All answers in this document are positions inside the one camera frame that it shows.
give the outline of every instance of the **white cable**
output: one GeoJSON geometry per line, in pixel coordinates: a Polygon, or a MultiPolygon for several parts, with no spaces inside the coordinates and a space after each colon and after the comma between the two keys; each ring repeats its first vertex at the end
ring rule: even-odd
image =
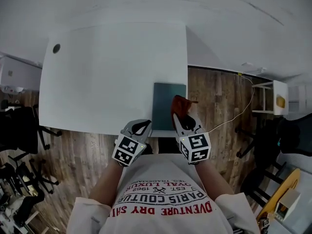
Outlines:
{"type": "MultiPolygon", "coordinates": [[[[241,76],[241,77],[247,79],[247,80],[250,81],[251,84],[253,85],[253,82],[252,82],[250,79],[248,79],[248,78],[242,76],[242,74],[239,75],[239,76],[241,76]]],[[[235,120],[238,116],[242,115],[242,114],[245,112],[245,110],[248,108],[248,106],[250,105],[250,103],[252,102],[253,97],[254,97],[254,88],[253,88],[253,95],[252,95],[252,97],[251,97],[251,99],[250,99],[248,105],[245,107],[245,109],[244,109],[243,112],[241,112],[239,115],[236,115],[233,119],[230,119],[230,120],[228,120],[228,121],[225,121],[225,122],[223,122],[223,123],[217,125],[215,128],[212,128],[208,133],[212,132],[214,129],[217,129],[218,127],[220,127],[220,126],[222,126],[222,125],[224,125],[224,124],[226,124],[226,123],[228,123],[228,122],[231,122],[231,121],[235,120]]]]}

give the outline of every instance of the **white t-shirt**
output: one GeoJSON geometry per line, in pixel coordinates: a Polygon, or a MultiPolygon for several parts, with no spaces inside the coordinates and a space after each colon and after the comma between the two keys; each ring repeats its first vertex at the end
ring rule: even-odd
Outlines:
{"type": "Polygon", "coordinates": [[[212,201],[195,167],[179,154],[139,157],[124,169],[117,191],[112,208],[78,197],[67,233],[260,233],[244,194],[212,201]]]}

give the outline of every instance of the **white sleeve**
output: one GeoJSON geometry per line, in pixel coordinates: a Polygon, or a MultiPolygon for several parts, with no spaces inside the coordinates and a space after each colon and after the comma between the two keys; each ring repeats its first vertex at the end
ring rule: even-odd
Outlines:
{"type": "Polygon", "coordinates": [[[260,230],[245,194],[224,194],[216,198],[219,206],[230,225],[249,234],[259,234],[260,230]]]}
{"type": "Polygon", "coordinates": [[[111,207],[77,197],[67,225],[67,234],[98,234],[108,218],[111,207]]]}

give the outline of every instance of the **forearm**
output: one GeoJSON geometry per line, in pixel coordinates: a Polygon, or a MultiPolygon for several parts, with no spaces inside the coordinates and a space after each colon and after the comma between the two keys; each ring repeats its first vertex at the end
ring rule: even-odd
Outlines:
{"type": "Polygon", "coordinates": [[[116,160],[111,159],[108,166],[91,190],[89,198],[112,207],[117,193],[117,187],[122,175],[123,167],[116,160]]]}
{"type": "Polygon", "coordinates": [[[208,196],[212,200],[223,194],[234,194],[230,185],[216,170],[210,160],[201,161],[195,165],[195,168],[208,196]]]}

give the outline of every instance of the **desk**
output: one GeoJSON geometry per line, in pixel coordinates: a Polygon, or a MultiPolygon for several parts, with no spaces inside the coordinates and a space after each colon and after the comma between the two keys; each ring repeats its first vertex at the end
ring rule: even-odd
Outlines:
{"type": "Polygon", "coordinates": [[[285,194],[285,192],[289,189],[295,189],[300,178],[300,169],[296,168],[278,187],[276,192],[271,196],[265,206],[262,208],[260,213],[257,216],[257,221],[261,218],[264,213],[273,212],[277,205],[279,199],[285,194]]]}
{"type": "Polygon", "coordinates": [[[187,85],[187,75],[183,24],[118,23],[63,33],[50,38],[44,58],[39,123],[118,135],[131,120],[152,119],[155,82],[187,85]]]}

